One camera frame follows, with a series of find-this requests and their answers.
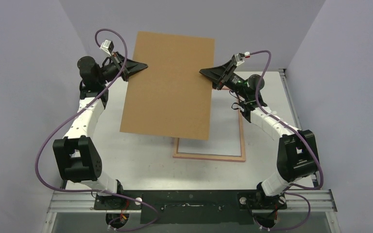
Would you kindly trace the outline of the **brown cardboard backing board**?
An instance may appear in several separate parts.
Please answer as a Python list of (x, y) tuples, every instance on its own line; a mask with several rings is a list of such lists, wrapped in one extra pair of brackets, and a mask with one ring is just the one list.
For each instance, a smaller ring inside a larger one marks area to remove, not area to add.
[(148, 67), (129, 78), (120, 131), (207, 140), (213, 38), (139, 32), (133, 59)]

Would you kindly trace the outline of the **seascape photo print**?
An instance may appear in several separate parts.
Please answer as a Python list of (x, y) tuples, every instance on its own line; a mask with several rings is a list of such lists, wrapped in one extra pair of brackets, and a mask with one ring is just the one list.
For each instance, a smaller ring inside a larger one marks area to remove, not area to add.
[(208, 140), (180, 139), (179, 153), (240, 157), (239, 112), (227, 90), (213, 90)]

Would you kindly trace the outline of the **pink wooden picture frame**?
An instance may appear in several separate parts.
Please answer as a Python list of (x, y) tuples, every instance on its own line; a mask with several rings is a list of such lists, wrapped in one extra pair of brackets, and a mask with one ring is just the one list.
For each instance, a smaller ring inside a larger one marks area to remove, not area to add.
[(173, 158), (245, 162), (243, 119), (229, 89), (212, 91), (208, 140), (176, 138)]

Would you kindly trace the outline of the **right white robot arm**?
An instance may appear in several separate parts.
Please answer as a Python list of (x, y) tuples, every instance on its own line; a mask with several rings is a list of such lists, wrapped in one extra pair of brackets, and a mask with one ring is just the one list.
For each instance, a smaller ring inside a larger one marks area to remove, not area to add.
[(212, 82), (213, 89), (227, 87), (236, 95), (237, 109), (242, 116), (278, 141), (276, 170), (256, 188), (256, 204), (268, 208), (274, 199), (295, 186), (296, 181), (315, 172), (321, 173), (322, 168), (314, 133), (302, 131), (278, 117), (262, 99), (264, 76), (254, 74), (243, 79), (235, 73), (240, 64), (231, 59), (222, 66), (203, 68), (199, 73)]

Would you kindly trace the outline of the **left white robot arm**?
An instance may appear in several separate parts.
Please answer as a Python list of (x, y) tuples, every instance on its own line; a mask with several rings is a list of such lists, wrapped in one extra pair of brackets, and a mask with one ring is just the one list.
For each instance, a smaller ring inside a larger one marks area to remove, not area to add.
[(77, 67), (82, 78), (79, 115), (73, 119), (64, 137), (52, 144), (58, 170), (63, 180), (97, 190), (96, 203), (119, 209), (129, 201), (120, 181), (102, 170), (102, 160), (91, 137), (108, 102), (106, 85), (115, 77), (128, 81), (130, 76), (147, 69), (148, 65), (126, 60), (123, 55), (113, 52), (101, 65), (93, 57), (84, 56), (78, 60)]

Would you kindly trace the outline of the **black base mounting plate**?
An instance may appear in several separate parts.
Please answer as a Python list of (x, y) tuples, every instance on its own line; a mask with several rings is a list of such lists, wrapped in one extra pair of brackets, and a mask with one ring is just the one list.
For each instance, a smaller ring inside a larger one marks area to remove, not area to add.
[(140, 223), (157, 218), (157, 224), (249, 225), (253, 220), (271, 224), (279, 210), (287, 209), (284, 195), (258, 202), (257, 190), (126, 190), (127, 200), (115, 196), (95, 196), (95, 210), (116, 211), (107, 215), (126, 223), (130, 211), (140, 211)]

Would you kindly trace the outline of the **aluminium rail front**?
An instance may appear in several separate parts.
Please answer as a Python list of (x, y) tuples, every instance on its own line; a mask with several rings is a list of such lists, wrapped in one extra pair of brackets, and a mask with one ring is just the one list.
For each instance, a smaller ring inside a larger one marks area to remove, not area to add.
[(112, 218), (120, 214), (140, 214), (141, 224), (156, 217), (159, 224), (215, 224), (236, 222), (250, 224), (248, 212), (265, 214), (283, 212), (323, 212), (333, 233), (339, 233), (336, 205), (330, 190), (288, 190), (269, 206), (256, 201), (255, 190), (127, 190), (120, 197), (101, 198), (85, 192), (54, 192), (43, 227), (53, 230), (58, 213), (104, 213)]

